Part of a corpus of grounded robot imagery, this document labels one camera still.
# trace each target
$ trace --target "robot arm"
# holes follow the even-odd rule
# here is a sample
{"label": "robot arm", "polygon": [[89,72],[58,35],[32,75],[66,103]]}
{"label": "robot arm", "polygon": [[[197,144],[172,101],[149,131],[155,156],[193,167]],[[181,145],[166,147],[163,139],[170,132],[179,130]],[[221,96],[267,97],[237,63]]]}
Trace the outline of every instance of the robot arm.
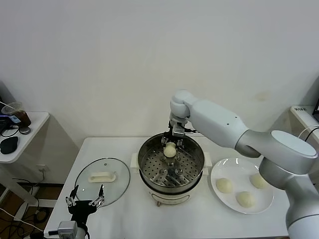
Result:
{"label": "robot arm", "polygon": [[250,130],[235,113],[200,100],[186,90],[176,92],[170,108],[173,136],[183,137],[184,126],[190,121],[197,131],[219,146],[233,148],[247,157],[262,154],[260,174],[273,186],[285,190],[289,198],[286,224],[291,239],[319,235],[319,194],[308,176],[317,158],[312,146],[283,131]]}

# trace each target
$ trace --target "pot handle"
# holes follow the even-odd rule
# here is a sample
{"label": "pot handle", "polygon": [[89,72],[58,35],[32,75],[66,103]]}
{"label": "pot handle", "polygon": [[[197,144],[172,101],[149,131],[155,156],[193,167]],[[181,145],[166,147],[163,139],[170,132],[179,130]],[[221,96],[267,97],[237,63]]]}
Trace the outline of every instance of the pot handle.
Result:
{"label": "pot handle", "polygon": [[208,172],[208,168],[212,167],[212,163],[211,163],[211,159],[210,159],[210,154],[209,152],[204,152],[204,168],[203,168],[203,175],[208,176],[209,172]]}
{"label": "pot handle", "polygon": [[135,173],[138,173],[138,172],[139,172],[138,154],[137,154],[137,153],[133,153],[133,154],[132,154],[132,159],[131,159],[130,168],[131,168],[132,171],[135,172]]}

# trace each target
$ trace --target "white table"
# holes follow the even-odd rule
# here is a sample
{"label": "white table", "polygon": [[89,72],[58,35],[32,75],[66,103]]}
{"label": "white table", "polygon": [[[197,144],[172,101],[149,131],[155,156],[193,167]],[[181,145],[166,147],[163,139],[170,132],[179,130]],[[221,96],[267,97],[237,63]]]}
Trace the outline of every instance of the white table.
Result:
{"label": "white table", "polygon": [[[221,148],[205,137],[194,138],[203,151],[210,153],[215,164],[225,157],[239,154]],[[147,138],[87,138],[67,177],[56,202],[44,235],[57,230],[61,221],[68,221],[65,197],[74,188],[76,177],[89,163],[103,157],[115,157],[130,165]],[[196,194],[186,203],[157,207],[144,189],[139,174],[131,170],[126,193],[115,203],[100,208],[88,218],[91,238],[95,239],[233,239],[286,236],[285,215],[289,207],[284,191],[275,189],[271,207],[263,213],[245,215],[225,206],[211,190],[209,177],[198,184]]]}
{"label": "white table", "polygon": [[[31,129],[31,132],[27,135],[23,135],[20,132],[17,132],[14,136],[18,136],[18,145],[17,149],[10,153],[10,154],[0,154],[0,164],[2,163],[14,163],[16,162],[23,151],[26,149],[26,147],[29,145],[29,143],[32,141],[32,139],[35,137],[35,135],[39,132],[39,130],[42,128],[44,123],[49,118],[49,113],[47,112],[28,112],[27,113],[30,120],[31,125],[29,128]],[[4,135],[10,135],[12,132],[14,132],[16,129],[5,131]],[[0,141],[4,140],[6,137],[0,136]],[[5,192],[1,195],[0,201],[5,197],[7,192],[10,190],[16,195],[18,195],[20,198],[22,198],[25,201],[25,204],[21,206],[20,210],[18,211],[17,215],[20,218],[23,216],[23,213],[29,204],[29,206],[36,206],[38,204],[37,199],[28,193],[25,189],[23,189],[19,184],[17,184],[14,180],[11,179],[11,174],[6,171],[5,168],[1,167],[0,165],[0,183],[6,187]],[[49,202],[49,205],[54,206],[55,202]],[[47,205],[47,202],[41,201],[41,205]]]}

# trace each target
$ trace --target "white wall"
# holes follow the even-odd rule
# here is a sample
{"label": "white wall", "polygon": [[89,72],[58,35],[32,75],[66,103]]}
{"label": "white wall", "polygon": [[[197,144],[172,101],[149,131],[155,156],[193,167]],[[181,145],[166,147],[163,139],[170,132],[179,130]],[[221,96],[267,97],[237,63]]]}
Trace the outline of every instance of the white wall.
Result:
{"label": "white wall", "polygon": [[166,130],[177,88],[267,130],[319,75],[318,9],[317,0],[1,1],[0,80],[78,146]]}

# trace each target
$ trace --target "cable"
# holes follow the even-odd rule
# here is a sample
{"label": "cable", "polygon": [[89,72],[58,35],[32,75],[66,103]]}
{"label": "cable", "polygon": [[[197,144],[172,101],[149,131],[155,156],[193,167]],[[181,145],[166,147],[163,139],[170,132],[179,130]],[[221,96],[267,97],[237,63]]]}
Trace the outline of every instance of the cable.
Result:
{"label": "cable", "polygon": [[30,224],[30,223],[26,223],[26,222],[20,220],[19,218],[16,218],[15,216],[11,215],[10,213],[8,213],[6,210],[4,210],[4,209],[2,209],[2,208],[0,208],[0,210],[4,211],[5,213],[7,213],[8,215],[10,215],[11,217],[15,218],[16,220],[18,220],[18,221],[20,221],[20,222],[23,222],[23,223],[25,223],[25,224],[28,224],[28,225],[30,225],[30,226],[32,226],[32,227],[38,229],[38,230],[41,231],[41,232],[43,231],[43,230],[37,228],[36,226]]}
{"label": "cable", "polygon": [[305,141],[307,141],[307,139],[309,138],[309,136],[310,136],[315,130],[317,130],[317,129],[319,129],[319,127],[314,128],[313,130],[311,130],[310,133],[307,135]]}
{"label": "cable", "polygon": [[42,172],[42,180],[40,182],[36,183],[34,185],[34,187],[37,186],[39,183],[42,183],[44,181],[44,170],[41,170],[41,172]]}
{"label": "cable", "polygon": [[[23,179],[23,178],[13,178],[13,180],[22,180],[22,181],[28,182],[29,184],[32,184],[29,180],[26,180],[26,179]],[[34,186],[31,185],[30,187],[31,187],[31,194],[32,194]]]}
{"label": "cable", "polygon": [[1,135],[2,137],[11,137],[11,136],[14,136],[14,135],[15,135],[16,133],[18,133],[18,131],[20,130],[19,127],[17,128],[16,132],[14,132],[13,134],[11,134],[11,135],[3,135],[3,131],[9,130],[9,129],[13,129],[13,128],[16,128],[16,127],[10,127],[10,128],[5,128],[5,129],[3,129],[3,130],[0,132],[0,135]]}
{"label": "cable", "polygon": [[308,129],[312,128],[312,127],[316,127],[316,126],[319,126],[319,124],[315,124],[315,125],[313,125],[313,126],[309,126],[309,127],[305,128],[303,131],[301,131],[301,133],[299,134],[298,138],[300,138],[300,136],[301,136],[306,130],[308,130]]}

